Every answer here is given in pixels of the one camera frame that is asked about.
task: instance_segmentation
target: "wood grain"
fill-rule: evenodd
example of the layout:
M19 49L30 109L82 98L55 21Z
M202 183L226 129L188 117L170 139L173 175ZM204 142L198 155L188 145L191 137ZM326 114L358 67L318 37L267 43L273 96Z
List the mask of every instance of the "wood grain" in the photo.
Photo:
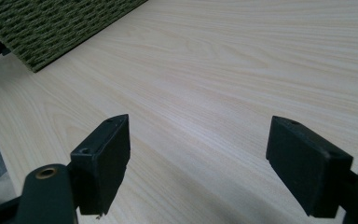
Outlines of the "wood grain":
M130 114L109 214L80 223L341 223L306 217L265 159L272 115L355 157L358 1L149 0L33 74L0 57L0 148L24 177Z

